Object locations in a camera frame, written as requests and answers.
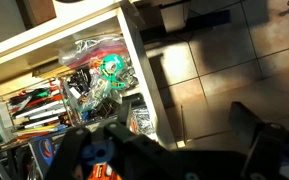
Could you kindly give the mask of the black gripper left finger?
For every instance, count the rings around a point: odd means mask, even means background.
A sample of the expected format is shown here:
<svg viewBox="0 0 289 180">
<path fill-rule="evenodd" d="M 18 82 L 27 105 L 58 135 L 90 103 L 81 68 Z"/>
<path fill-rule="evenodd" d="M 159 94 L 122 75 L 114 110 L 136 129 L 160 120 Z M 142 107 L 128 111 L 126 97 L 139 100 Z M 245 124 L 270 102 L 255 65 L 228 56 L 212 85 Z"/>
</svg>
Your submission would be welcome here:
<svg viewBox="0 0 289 180">
<path fill-rule="evenodd" d="M 66 132 L 44 180 L 86 180 L 91 168 L 82 160 L 83 148 L 90 143 L 88 129 L 78 127 Z"/>
</svg>

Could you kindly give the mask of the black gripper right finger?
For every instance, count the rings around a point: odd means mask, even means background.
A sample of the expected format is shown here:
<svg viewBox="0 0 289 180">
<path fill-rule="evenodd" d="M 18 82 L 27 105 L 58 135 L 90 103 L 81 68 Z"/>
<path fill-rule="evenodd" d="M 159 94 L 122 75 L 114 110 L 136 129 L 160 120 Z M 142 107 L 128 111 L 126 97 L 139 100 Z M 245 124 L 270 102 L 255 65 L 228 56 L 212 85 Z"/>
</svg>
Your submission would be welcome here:
<svg viewBox="0 0 289 180">
<path fill-rule="evenodd" d="M 244 180 L 289 180 L 289 130 L 264 122 L 243 103 L 233 101 L 229 124 L 248 147 L 241 171 Z"/>
</svg>

